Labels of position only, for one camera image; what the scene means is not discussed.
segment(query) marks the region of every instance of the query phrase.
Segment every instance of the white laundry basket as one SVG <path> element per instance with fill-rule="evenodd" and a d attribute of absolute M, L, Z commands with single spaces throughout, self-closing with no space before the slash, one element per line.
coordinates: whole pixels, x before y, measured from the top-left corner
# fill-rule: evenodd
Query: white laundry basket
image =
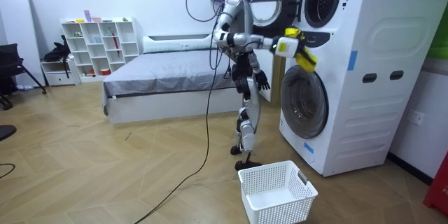
<path fill-rule="evenodd" d="M 251 224 L 305 221 L 317 196 L 317 190 L 292 161 L 244 169 L 238 176 Z"/>

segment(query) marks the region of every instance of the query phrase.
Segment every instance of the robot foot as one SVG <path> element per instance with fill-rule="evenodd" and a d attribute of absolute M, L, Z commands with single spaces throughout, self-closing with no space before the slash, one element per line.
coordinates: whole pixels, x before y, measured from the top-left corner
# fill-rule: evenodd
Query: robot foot
<path fill-rule="evenodd" d="M 230 149 L 230 154 L 232 155 L 241 154 L 241 150 L 239 149 L 238 146 L 232 146 L 232 148 Z"/>
<path fill-rule="evenodd" d="M 259 163 L 259 162 L 252 162 L 252 161 L 250 161 L 250 160 L 247 160 L 247 161 L 246 161 L 246 164 L 243 164 L 242 161 L 238 161 L 238 162 L 235 163 L 235 169 L 236 169 L 237 171 L 239 171 L 239 170 L 242 170 L 242 169 L 248 169 L 248 168 L 258 167 L 258 166 L 260 166 L 260 165 L 261 165 L 261 163 Z"/>

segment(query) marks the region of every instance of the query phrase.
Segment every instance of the gray bed sheet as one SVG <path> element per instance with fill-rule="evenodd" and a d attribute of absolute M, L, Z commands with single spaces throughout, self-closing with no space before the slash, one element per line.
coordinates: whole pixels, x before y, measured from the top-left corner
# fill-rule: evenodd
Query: gray bed sheet
<path fill-rule="evenodd" d="M 208 50 L 194 50 L 140 55 L 104 79 L 103 106 L 107 98 L 113 96 L 209 90 L 214 76 L 209 66 L 209 53 Z M 211 55 L 214 66 L 216 50 L 212 50 Z M 232 79 L 224 79 L 228 60 L 228 56 L 223 55 L 214 89 L 235 87 Z"/>

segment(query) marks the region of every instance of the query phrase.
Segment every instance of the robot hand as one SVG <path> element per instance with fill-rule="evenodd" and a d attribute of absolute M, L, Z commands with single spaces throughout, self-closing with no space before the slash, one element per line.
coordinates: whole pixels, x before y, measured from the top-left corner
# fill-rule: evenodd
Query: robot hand
<path fill-rule="evenodd" d="M 271 86 L 269 86 L 269 83 L 267 82 L 266 74 L 263 70 L 260 70 L 260 72 L 255 74 L 255 80 L 258 84 L 258 90 L 269 90 L 271 89 Z"/>

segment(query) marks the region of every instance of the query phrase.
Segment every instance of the washing machine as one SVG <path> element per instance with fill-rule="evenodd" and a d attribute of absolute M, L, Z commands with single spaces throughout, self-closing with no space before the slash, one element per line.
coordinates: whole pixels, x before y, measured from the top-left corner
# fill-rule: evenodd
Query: washing machine
<path fill-rule="evenodd" d="M 286 62 L 280 131 L 318 173 L 384 163 L 446 4 L 297 0 L 294 24 L 318 64 Z"/>

